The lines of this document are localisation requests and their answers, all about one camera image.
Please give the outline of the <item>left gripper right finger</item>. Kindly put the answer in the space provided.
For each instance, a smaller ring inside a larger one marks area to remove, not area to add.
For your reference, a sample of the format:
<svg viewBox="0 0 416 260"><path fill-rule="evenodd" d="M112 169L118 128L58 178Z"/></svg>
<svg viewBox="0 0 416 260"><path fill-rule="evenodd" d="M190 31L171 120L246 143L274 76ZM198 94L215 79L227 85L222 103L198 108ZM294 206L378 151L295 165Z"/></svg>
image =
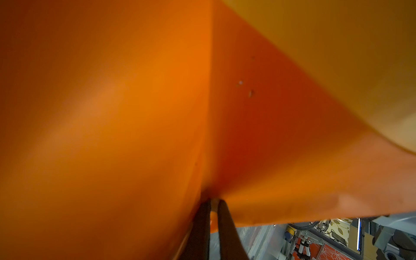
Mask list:
<svg viewBox="0 0 416 260"><path fill-rule="evenodd" d="M217 215L221 260L249 260L224 200L218 202Z"/></svg>

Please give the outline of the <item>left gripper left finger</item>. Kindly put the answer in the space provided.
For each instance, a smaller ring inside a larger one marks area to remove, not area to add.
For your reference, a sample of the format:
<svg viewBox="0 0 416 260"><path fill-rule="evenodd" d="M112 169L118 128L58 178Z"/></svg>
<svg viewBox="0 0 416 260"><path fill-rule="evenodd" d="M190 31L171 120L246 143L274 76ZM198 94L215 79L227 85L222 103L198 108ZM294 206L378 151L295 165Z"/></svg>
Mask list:
<svg viewBox="0 0 416 260"><path fill-rule="evenodd" d="M211 202L202 203L193 219L193 225L186 246L179 260L208 260L210 243Z"/></svg>

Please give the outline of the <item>orange wrapping paper sheet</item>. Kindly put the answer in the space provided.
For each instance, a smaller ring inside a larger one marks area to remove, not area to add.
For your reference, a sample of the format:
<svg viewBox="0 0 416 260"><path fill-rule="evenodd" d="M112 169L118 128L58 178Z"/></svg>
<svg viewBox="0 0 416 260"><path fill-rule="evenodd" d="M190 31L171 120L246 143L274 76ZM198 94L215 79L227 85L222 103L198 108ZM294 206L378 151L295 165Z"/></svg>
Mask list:
<svg viewBox="0 0 416 260"><path fill-rule="evenodd" d="M415 1L2 1L1 259L168 260L416 209Z"/></svg>

